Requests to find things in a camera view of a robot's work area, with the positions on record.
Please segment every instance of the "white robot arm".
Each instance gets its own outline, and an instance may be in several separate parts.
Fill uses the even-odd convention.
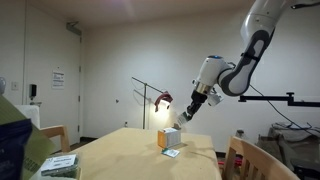
[[[256,0],[241,27],[241,36],[246,45],[238,65],[234,68],[220,56],[209,56],[202,64],[191,95],[192,103],[179,116],[180,125],[191,120],[207,98],[212,105],[221,101],[213,86],[218,84],[228,96],[240,96],[250,85],[253,71],[264,51],[269,46],[276,24],[284,10],[319,5],[320,0]]]

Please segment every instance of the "chair backrest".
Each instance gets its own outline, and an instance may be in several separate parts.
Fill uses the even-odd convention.
[[[237,137],[230,138],[226,162],[222,172],[223,179],[233,179],[236,154],[242,155],[240,179],[299,180],[299,178],[279,160],[254,144]]]
[[[55,136],[60,136],[61,141],[61,151],[62,152],[70,152],[69,138],[67,127],[65,126],[52,126],[40,129],[40,131],[46,135],[48,138],[52,138]]]

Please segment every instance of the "small box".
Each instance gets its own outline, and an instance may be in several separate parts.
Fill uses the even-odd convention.
[[[181,129],[177,126],[158,131],[158,145],[169,148],[181,143]]]

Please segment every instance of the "cable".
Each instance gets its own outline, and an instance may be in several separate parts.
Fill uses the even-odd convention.
[[[251,84],[250,84],[250,87],[253,89],[253,90],[255,90],[257,93],[259,93],[261,96],[264,96],[260,91],[258,91],[256,88],[254,88]],[[307,133],[309,133],[309,134],[311,134],[311,135],[313,135],[313,136],[316,136],[316,135],[314,135],[313,133],[311,133],[311,132],[309,132],[309,131],[307,131],[307,129],[305,129],[305,128],[302,128],[301,126],[299,126],[297,123],[295,123],[295,122],[293,122],[292,120],[290,120],[289,118],[287,118],[285,115],[283,115],[269,100],[267,100],[268,101],[268,103],[273,107],[273,109],[277,112],[277,113],[279,113],[283,118],[285,118],[286,120],[288,120],[290,123],[291,123],[291,125],[292,124],[294,124],[294,125],[296,125],[298,128],[300,128],[300,130],[304,130],[304,131],[306,131]]]

